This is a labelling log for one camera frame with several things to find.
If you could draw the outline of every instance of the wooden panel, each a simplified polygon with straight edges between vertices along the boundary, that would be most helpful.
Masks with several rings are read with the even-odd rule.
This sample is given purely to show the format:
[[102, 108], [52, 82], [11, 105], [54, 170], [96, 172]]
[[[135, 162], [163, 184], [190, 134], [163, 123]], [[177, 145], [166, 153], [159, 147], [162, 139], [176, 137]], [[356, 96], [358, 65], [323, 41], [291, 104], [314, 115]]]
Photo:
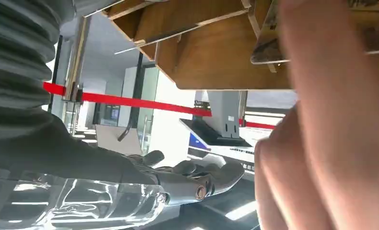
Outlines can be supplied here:
[[[250, 27], [247, 15], [241, 15], [183, 34], [181, 41], [186, 42], [181, 55], [181, 42], [175, 48], [172, 39], [165, 40], [170, 42], [167, 49], [160, 50], [165, 62], [157, 65], [180, 89], [291, 89], [288, 63], [276, 64], [276, 73], [270, 72], [267, 65], [250, 63], [256, 41]], [[370, 59], [379, 74], [379, 55]]]
[[137, 28], [139, 27], [142, 13], [142, 10], [135, 11], [113, 20], [113, 24], [119, 28], [122, 34], [124, 34], [129, 41], [132, 41], [136, 35]]
[[153, 43], [148, 46], [143, 46], [138, 48], [140, 52], [142, 52], [150, 61], [154, 61], [155, 59], [155, 48], [156, 48], [156, 43]]
[[[349, 1], [351, 5], [352, 18], [356, 22], [358, 30], [362, 33], [367, 52], [378, 53], [379, 51], [379, 1], [374, 1], [374, 5], [365, 6], [361, 1]], [[253, 62], [283, 62], [283, 56], [279, 40], [278, 26], [276, 19], [276, 7], [272, 7], [270, 15], [261, 36], [256, 50], [253, 53]]]
[[134, 41], [138, 45], [149, 43], [247, 11], [241, 0], [170, 0], [155, 3], [144, 8]]
[[107, 10], [107, 16], [109, 19], [114, 20], [142, 9], [150, 4], [153, 4], [153, 2], [146, 0], [124, 0], [123, 2], [116, 4]]
[[264, 20], [266, 19], [272, 5], [272, 0], [251, 0], [251, 2], [252, 5], [248, 12], [248, 17], [253, 31], [258, 38], [260, 36]]
[[180, 37], [175, 36], [157, 44], [155, 64], [169, 78], [173, 76], [177, 67], [177, 50]]

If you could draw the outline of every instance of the finger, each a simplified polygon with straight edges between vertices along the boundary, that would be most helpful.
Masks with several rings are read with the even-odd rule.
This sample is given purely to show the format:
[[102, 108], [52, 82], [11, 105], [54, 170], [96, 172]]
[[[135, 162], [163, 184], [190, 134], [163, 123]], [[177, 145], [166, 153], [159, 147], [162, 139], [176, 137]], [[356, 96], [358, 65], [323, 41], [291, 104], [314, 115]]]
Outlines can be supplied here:
[[255, 195], [259, 204], [257, 213], [259, 215], [259, 223], [261, 229], [264, 230], [288, 230], [283, 216], [274, 201], [269, 184], [260, 167], [260, 148], [259, 145], [264, 141], [259, 142], [255, 148]]
[[333, 229], [308, 172], [295, 109], [262, 143], [261, 166], [290, 229]]
[[280, 18], [319, 191], [338, 229], [379, 229], [379, 80], [348, 9], [282, 0]]

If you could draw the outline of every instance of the retractable belt barrier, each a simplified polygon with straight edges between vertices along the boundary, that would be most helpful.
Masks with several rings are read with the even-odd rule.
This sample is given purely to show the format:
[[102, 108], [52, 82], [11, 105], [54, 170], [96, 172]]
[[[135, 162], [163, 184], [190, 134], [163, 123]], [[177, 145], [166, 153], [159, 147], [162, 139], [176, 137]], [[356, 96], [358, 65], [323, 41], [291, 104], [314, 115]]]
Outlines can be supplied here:
[[[44, 89], [52, 94], [63, 96], [65, 94], [65, 87], [62, 85], [57, 85], [53, 83], [44, 82]], [[198, 108], [190, 108], [175, 104], [161, 103], [161, 102], [153, 102], [141, 99], [127, 98], [127, 97], [116, 97], [110, 95], [103, 95], [97, 93], [82, 93], [82, 101], [86, 102], [96, 102], [96, 103], [104, 103], [104, 104], [113, 104], [113, 105], [124, 105], [131, 106], [137, 108], [148, 108], [148, 109], [160, 109], [166, 111], [173, 111], [178, 113], [192, 114], [195, 116], [212, 116], [211, 111], [205, 109]], [[246, 127], [252, 128], [265, 128], [265, 129], [274, 129], [275, 126], [260, 124], [254, 122], [246, 121]]]

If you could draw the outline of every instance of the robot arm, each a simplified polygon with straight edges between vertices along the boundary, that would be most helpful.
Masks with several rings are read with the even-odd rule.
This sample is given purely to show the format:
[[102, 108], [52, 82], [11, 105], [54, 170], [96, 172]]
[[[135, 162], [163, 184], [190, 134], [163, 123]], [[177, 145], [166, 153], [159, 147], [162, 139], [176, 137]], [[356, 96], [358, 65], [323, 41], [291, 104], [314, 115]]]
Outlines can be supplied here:
[[98, 3], [0, 0], [0, 229], [143, 225], [165, 205], [202, 201], [243, 175], [236, 164], [153, 169], [149, 159], [73, 139], [40, 109], [50, 99], [42, 82], [51, 76], [45, 63], [54, 58], [59, 27], [85, 1]]

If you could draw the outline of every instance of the transparent plastic cover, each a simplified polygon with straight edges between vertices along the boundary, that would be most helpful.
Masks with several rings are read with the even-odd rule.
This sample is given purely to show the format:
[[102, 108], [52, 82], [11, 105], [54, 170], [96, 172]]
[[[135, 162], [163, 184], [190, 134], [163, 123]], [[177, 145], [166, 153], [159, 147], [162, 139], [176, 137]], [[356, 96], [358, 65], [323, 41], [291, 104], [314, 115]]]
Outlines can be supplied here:
[[0, 229], [124, 229], [154, 220], [165, 203], [159, 185], [0, 169]]

